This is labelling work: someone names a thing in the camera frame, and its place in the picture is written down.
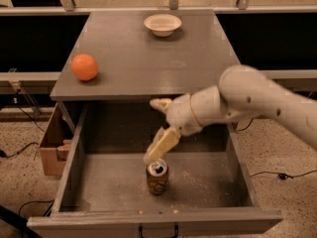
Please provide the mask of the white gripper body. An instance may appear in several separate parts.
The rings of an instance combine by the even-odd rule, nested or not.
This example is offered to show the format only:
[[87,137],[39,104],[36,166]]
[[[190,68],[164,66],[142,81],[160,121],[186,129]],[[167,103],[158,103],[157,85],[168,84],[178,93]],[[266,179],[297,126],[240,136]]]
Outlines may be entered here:
[[182,136],[191,136],[202,130],[202,126],[194,117],[190,100],[189,94],[176,97],[166,111],[167,123],[171,127],[177,128]]

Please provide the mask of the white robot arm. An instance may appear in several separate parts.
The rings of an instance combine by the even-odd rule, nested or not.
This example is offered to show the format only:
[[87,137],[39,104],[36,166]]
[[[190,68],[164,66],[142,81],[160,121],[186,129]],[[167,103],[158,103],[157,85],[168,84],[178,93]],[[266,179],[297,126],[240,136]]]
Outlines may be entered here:
[[174,99],[157,98],[150,105],[165,115],[148,147],[144,162],[153,163],[169,152],[181,137],[199,133],[212,124],[227,124],[264,116],[317,149],[317,101],[298,95],[248,65],[225,69],[219,83]]

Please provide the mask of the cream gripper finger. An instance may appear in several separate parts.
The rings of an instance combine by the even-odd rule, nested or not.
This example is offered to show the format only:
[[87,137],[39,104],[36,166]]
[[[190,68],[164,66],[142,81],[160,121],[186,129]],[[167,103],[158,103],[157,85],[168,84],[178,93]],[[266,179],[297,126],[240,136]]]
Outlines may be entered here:
[[156,162],[179,143],[180,137],[181,134],[177,128],[168,127],[164,129],[160,127],[154,140],[147,148],[144,155],[144,163],[148,165],[152,162]]
[[172,100],[170,98],[155,98],[150,101],[150,105],[153,109],[166,115]]

